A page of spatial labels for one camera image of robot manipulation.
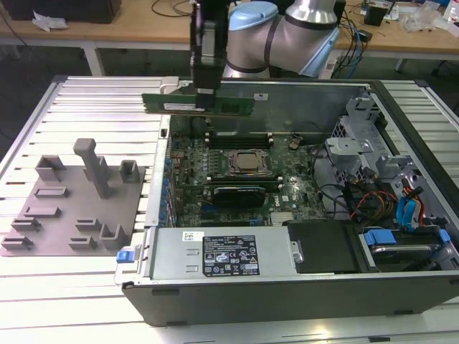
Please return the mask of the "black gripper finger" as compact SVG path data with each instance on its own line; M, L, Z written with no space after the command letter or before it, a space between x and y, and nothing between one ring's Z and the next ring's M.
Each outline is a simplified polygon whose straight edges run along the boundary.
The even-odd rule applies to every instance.
M195 105L199 109L212 109L215 106L218 89L198 87L195 89Z

